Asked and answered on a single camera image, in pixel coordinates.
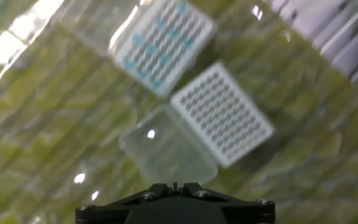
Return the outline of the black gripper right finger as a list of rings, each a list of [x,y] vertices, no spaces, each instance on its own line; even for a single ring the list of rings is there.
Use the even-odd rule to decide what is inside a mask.
[[[197,183],[184,184],[181,196],[206,202],[211,223],[275,223],[275,202],[257,199],[245,201],[203,188]]]

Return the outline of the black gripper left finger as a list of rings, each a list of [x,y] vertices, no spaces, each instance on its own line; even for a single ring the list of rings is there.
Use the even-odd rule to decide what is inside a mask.
[[[107,205],[82,205],[75,210],[76,224],[125,223],[129,212],[138,205],[170,196],[172,188],[167,184],[152,184],[150,188],[137,192]]]

